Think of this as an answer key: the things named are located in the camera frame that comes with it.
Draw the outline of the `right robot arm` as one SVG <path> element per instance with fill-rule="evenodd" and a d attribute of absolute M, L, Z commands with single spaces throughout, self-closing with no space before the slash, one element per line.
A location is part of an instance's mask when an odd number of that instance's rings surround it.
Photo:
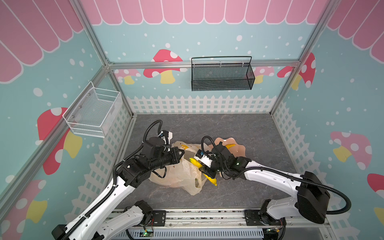
<path fill-rule="evenodd" d="M 285 219 L 291 217 L 302 217 L 312 223 L 323 224 L 328 215 L 344 214 L 352 207 L 347 195 L 323 185 L 312 172 L 299 175 L 269 168 L 247 157 L 236 157 L 222 142 L 213 143 L 212 149 L 206 150 L 205 140 L 213 141 L 211 137 L 204 136 L 194 160 L 201 164 L 199 169 L 207 178 L 214 180 L 217 174 L 221 174 L 226 180 L 254 181 L 289 195 L 284 199 L 267 199 L 263 202 L 257 212 L 259 222 L 263 225 L 284 225 Z"/>

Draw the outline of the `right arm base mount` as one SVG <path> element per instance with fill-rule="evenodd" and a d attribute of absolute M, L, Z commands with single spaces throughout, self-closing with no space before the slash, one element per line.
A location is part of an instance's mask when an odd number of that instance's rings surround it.
<path fill-rule="evenodd" d="M 244 214 L 247 226 L 283 226 L 281 220 L 274 219 L 265 211 L 249 209 L 245 210 Z"/>

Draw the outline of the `small yellow-green banana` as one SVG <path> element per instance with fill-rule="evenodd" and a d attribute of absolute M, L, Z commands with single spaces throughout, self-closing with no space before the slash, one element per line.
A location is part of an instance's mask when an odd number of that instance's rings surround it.
<path fill-rule="evenodd" d="M 203 175 L 214 185 L 214 186 L 218 186 L 218 183 L 217 183 L 217 180 L 216 179 L 212 179 L 210 178 L 207 174 L 204 173 L 204 166 L 197 160 L 195 160 L 194 158 L 189 158 L 189 161 L 195 165 L 200 172 L 203 173 Z"/>

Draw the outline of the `pink wavy fruit plate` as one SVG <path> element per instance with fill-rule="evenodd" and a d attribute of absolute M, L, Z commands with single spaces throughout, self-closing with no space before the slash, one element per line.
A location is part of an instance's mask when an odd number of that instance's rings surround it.
<path fill-rule="evenodd" d="M 222 142 L 223 146 L 226 146 L 228 144 L 236 144 L 235 147 L 228 149 L 230 153 L 233 154 L 235 157 L 246 157 L 246 147 L 238 144 L 234 138 L 228 138 L 228 139 L 216 138 L 215 139 L 216 145 L 218 145 L 220 142 Z"/>

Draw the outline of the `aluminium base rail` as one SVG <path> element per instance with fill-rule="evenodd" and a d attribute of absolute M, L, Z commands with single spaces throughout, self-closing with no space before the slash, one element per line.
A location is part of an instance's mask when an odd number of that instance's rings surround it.
<path fill-rule="evenodd" d="M 110 240 L 333 240 L 328 222 L 314 224 L 302 217 L 285 219 L 282 227 L 247 226 L 249 209 L 162 209 L 164 227 L 137 225 Z M 114 210 L 108 220 L 126 212 Z"/>

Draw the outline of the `large yellow banana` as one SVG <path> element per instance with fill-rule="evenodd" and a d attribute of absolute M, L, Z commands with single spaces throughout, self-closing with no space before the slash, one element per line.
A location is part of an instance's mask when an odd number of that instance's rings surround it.
<path fill-rule="evenodd" d="M 230 149 L 230 148 L 235 147 L 235 146 L 236 146 L 236 144 L 228 144 L 228 145 L 226 145 L 226 148 Z"/>

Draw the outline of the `banana print plastic bag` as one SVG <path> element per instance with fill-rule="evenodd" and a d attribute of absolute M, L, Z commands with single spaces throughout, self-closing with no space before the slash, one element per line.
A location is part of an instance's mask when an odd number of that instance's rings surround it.
<path fill-rule="evenodd" d="M 166 173 L 164 169 L 157 170 L 158 176 L 152 173 L 149 177 L 151 182 L 164 187 L 183 189 L 192 196 L 200 193 L 206 182 L 218 185 L 217 180 L 207 177 L 199 170 L 202 164 L 196 160 L 190 161 L 201 149 L 200 145 L 177 141 L 172 146 L 184 150 L 185 154 L 178 164 L 167 166 Z"/>

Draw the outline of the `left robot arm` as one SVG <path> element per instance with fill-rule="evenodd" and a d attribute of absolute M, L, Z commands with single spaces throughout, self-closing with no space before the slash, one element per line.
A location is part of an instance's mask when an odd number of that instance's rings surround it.
<path fill-rule="evenodd" d="M 184 150 L 172 147 L 172 134 L 162 130 L 163 122 L 154 121 L 145 131 L 141 145 L 113 167 L 113 177 L 100 195 L 73 221 L 57 225 L 52 231 L 56 240 L 110 240 L 137 225 L 145 226 L 153 209 L 138 201 L 126 212 L 108 220 L 108 216 L 129 194 L 157 170 L 178 164 Z"/>

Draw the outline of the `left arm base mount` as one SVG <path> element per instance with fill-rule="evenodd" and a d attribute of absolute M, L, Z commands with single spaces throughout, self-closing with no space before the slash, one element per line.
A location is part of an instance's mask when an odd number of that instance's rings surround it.
<path fill-rule="evenodd" d="M 143 218 L 145 227 L 164 227 L 167 212 L 164 210 L 155 210 L 146 214 Z"/>

